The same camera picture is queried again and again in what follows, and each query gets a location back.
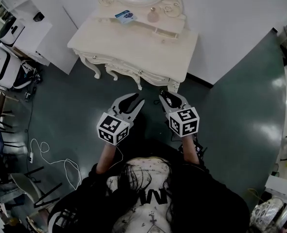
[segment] white plug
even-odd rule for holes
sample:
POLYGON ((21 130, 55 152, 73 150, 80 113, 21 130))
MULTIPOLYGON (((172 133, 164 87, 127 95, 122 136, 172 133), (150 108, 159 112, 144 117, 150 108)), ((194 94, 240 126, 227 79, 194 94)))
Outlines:
POLYGON ((33 152, 30 153, 29 161, 30 163, 33 163, 33 152))

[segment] vanity table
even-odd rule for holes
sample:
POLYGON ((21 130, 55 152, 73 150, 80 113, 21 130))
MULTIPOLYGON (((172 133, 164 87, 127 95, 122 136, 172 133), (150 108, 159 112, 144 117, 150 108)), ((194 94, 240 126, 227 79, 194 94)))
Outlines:
POLYGON ((99 0, 98 9, 78 29, 68 47, 101 76, 95 64, 177 92, 186 78, 198 35, 184 28, 181 0, 99 0), (121 24, 115 15, 131 11, 137 19, 121 24))

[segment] table drawer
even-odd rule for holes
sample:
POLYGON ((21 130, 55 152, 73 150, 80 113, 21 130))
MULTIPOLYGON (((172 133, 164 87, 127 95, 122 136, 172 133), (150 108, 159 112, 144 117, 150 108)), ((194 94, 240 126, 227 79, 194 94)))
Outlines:
POLYGON ((131 71, 133 71, 135 74, 139 75, 141 78, 145 79, 145 80, 152 80, 154 82, 162 82, 162 83, 167 83, 169 81, 169 78, 163 77, 163 76, 159 76, 156 74, 152 74, 150 72, 144 71, 144 70, 140 70, 138 67, 127 63, 125 61, 121 61, 120 62, 122 66, 124 66, 126 69, 129 69, 131 71))
POLYGON ((129 75, 138 76, 138 73, 135 70, 122 66, 122 65, 116 65, 114 63, 107 63, 105 66, 121 74, 129 74, 129 75))
POLYGON ((114 60, 113 57, 110 57, 104 54, 98 54, 98 53, 80 52, 80 55, 84 56, 89 62, 93 64, 104 64, 104 63, 109 63, 114 60))

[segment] perfume bottle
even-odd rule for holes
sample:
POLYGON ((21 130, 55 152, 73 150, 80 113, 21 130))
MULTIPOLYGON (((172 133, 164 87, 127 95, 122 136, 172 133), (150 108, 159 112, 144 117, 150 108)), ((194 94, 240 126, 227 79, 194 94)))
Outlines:
POLYGON ((148 13, 148 21, 149 22, 158 22, 159 14, 156 12, 154 7, 151 8, 151 11, 148 13))

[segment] blue card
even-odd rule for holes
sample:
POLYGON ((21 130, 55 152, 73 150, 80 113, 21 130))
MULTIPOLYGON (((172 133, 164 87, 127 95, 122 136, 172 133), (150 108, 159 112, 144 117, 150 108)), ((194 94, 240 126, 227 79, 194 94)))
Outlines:
POLYGON ((125 10, 122 13, 117 14, 115 17, 121 22, 121 24, 126 24, 137 19, 137 17, 129 10, 125 10))

